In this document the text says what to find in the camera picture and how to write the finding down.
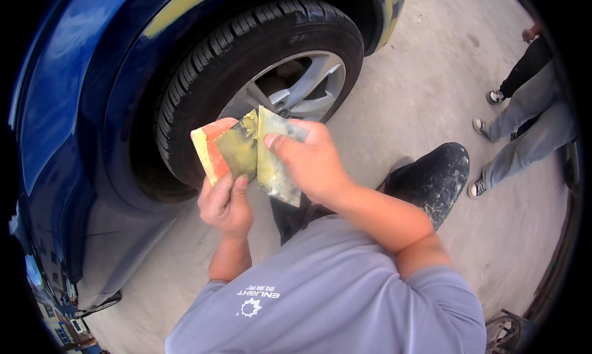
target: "orange spreader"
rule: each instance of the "orange spreader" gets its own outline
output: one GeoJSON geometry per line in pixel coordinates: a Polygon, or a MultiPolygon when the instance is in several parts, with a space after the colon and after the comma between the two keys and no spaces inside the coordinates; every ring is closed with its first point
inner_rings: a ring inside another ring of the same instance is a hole
{"type": "Polygon", "coordinates": [[[191,131],[191,141],[212,186],[230,170],[214,140],[236,122],[234,118],[224,118],[191,131]]]}

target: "light blue jeans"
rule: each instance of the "light blue jeans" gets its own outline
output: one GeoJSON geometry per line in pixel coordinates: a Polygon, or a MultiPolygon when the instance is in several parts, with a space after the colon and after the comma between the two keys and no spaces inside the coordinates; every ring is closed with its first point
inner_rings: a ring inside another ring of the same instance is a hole
{"type": "Polygon", "coordinates": [[[508,107],[489,125],[488,137],[492,142],[497,142],[541,112],[543,114],[529,130],[504,146],[483,167],[483,180],[487,188],[494,188],[504,178],[543,159],[575,137],[575,121],[563,96],[552,60],[518,88],[508,107]]]}

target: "concrete floor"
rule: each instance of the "concrete floor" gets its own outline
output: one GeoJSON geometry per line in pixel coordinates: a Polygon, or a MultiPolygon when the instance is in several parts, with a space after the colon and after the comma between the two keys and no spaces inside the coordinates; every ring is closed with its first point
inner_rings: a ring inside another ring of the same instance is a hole
{"type": "MultiPolygon", "coordinates": [[[[532,19],[515,0],[407,0],[388,45],[364,61],[359,80],[329,121],[344,165],[360,184],[380,183],[403,155],[418,158],[444,142],[462,143],[469,181],[509,139],[478,136],[474,117],[493,119],[485,92],[499,86],[524,53],[532,19]],[[351,129],[359,134],[351,136],[351,129]]],[[[479,199],[466,192],[439,234],[488,319],[522,314],[559,239],[566,186],[558,155],[533,164],[479,199]]],[[[249,188],[253,262],[279,249],[269,201],[249,188]]],[[[217,233],[197,207],[181,216],[123,287],[122,301],[85,321],[113,354],[163,353],[175,322],[207,282],[217,233]]]]}

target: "blue car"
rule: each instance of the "blue car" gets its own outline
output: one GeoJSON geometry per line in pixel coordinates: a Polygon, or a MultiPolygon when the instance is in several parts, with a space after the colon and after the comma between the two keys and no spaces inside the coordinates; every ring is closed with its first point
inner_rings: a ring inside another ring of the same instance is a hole
{"type": "Polygon", "coordinates": [[[405,0],[57,0],[30,44],[9,124],[12,232],[35,296],[85,317],[199,195],[192,129],[260,104],[327,121],[405,0]]]}

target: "gray t-shirt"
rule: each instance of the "gray t-shirt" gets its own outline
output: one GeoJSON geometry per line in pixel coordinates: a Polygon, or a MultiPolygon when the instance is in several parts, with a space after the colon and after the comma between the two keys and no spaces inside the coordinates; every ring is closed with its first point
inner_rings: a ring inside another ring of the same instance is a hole
{"type": "Polygon", "coordinates": [[[232,282],[208,282],[166,352],[482,354],[485,340],[481,303],[457,272],[403,282],[374,239],[324,217],[232,282]]]}

